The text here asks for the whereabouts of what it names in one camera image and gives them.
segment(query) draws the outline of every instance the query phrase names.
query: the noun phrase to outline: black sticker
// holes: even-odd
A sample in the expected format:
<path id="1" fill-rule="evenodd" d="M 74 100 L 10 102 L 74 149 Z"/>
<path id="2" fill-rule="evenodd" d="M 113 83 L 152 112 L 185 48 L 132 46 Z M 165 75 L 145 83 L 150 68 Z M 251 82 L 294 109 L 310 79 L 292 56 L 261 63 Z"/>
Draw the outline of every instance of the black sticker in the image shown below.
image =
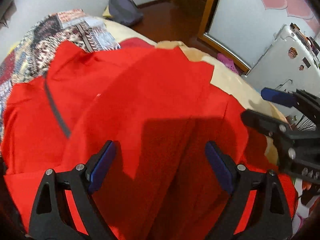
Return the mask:
<path id="1" fill-rule="evenodd" d="M 309 61 L 307 60 L 306 57 L 304 57 L 304 58 L 302 59 L 302 61 L 303 61 L 304 64 L 306 64 L 307 68 L 310 68 L 311 64 L 309 63 Z"/>

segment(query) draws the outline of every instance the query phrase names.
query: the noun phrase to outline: backpack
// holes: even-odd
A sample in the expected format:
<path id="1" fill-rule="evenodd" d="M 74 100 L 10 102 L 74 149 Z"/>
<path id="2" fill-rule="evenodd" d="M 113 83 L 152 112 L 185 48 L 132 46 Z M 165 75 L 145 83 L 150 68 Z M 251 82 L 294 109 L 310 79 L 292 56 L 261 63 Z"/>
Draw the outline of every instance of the backpack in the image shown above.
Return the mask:
<path id="1" fill-rule="evenodd" d="M 132 26 L 142 20 L 143 13 L 133 0 L 109 0 L 102 16 L 122 25 Z"/>

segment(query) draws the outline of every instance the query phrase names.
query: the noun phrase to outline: blue gripper pad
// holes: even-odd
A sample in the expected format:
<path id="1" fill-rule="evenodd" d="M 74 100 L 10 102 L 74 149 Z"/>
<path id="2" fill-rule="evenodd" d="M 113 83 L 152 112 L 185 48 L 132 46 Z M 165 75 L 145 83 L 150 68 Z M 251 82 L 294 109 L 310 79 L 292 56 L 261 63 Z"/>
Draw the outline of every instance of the blue gripper pad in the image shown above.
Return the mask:
<path id="1" fill-rule="evenodd" d="M 115 143 L 108 141 L 97 155 L 100 155 L 99 160 L 96 162 L 92 172 L 87 176 L 87 180 L 90 182 L 88 187 L 89 194 L 101 188 L 102 182 L 116 156 Z"/>
<path id="2" fill-rule="evenodd" d="M 289 94 L 279 90 L 274 90 L 271 88 L 262 89 L 261 97 L 264 100 L 267 100 L 282 106 L 286 106 L 286 107 L 293 107 L 297 103 L 293 94 Z"/>
<path id="3" fill-rule="evenodd" d="M 205 155 L 221 188 L 231 195 L 235 187 L 236 164 L 229 155 L 223 154 L 213 141 L 205 145 Z"/>

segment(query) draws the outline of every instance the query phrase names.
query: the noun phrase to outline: baseboard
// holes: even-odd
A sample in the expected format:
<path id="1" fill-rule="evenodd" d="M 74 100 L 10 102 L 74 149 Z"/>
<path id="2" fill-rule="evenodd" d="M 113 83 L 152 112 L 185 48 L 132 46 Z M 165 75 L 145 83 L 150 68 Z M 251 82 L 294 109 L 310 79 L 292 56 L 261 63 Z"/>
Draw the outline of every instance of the baseboard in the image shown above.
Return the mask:
<path id="1" fill-rule="evenodd" d="M 170 1 L 171 0 L 154 0 L 154 1 L 151 1 L 151 2 L 146 2 L 146 3 L 139 4 L 139 5 L 137 5 L 137 7 L 139 9 L 141 9 L 141 8 L 145 8 L 145 7 L 154 5 L 154 4 L 163 3 L 163 2 L 170 2 Z"/>

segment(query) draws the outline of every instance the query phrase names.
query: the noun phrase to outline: red shirt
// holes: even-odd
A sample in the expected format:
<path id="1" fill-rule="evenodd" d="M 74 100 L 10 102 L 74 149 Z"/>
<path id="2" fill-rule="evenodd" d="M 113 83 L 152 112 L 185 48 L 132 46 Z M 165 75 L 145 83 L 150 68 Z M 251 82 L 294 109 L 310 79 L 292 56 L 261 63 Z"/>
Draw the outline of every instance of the red shirt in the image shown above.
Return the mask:
<path id="1" fill-rule="evenodd" d="M 70 137 L 52 113 L 43 77 L 14 86 L 4 115 L 5 181 L 25 227 L 46 169 L 71 170 L 113 140 L 116 158 L 93 198 L 115 235 L 204 239 L 228 200 L 205 157 L 207 141 L 251 170 L 276 170 L 264 156 L 266 138 L 243 125 L 244 109 L 210 84 L 212 72 L 179 48 L 86 54 L 62 43 L 47 85 Z M 294 187 L 288 176 L 280 179 L 293 215 Z M 239 230 L 245 225 L 244 218 Z"/>

